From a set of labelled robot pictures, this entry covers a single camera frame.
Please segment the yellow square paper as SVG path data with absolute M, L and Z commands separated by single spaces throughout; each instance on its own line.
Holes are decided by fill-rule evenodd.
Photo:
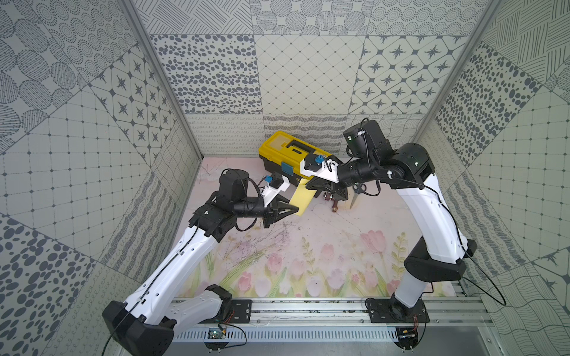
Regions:
M 295 193 L 293 194 L 289 204 L 298 208 L 295 213 L 297 216 L 302 216 L 306 211 L 307 207 L 316 195 L 316 191 L 307 188 L 307 184 L 310 182 L 309 179 L 302 179 L 298 184 Z

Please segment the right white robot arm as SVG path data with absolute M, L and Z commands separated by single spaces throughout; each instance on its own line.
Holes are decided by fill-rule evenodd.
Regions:
M 311 152 L 301 161 L 300 172 L 310 179 L 307 189 L 328 192 L 337 200 L 347 200 L 350 187 L 378 182 L 405 201 L 422 235 L 405 259 L 405 273 L 389 310 L 398 318 L 406 317 L 429 284 L 462 279 L 465 260 L 476 252 L 476 243 L 460 232 L 424 147 L 409 142 L 393 148 L 379 124 L 368 118 L 346 129 L 343 136 L 350 162 Z

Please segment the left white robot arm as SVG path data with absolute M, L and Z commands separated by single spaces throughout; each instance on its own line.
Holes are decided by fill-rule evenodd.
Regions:
M 194 212 L 180 241 L 157 269 L 125 301 L 111 301 L 105 307 L 102 317 L 111 340 L 130 355 L 163 355 L 175 336 L 188 328 L 232 319 L 232 294 L 216 284 L 186 302 L 173 300 L 202 260 L 237 228 L 238 219 L 262 219 L 264 228 L 269 228 L 298 212 L 281 195 L 290 186 L 287 177 L 267 176 L 264 187 L 248 196 L 248 188 L 255 186 L 244 170 L 222 172 L 218 190 Z

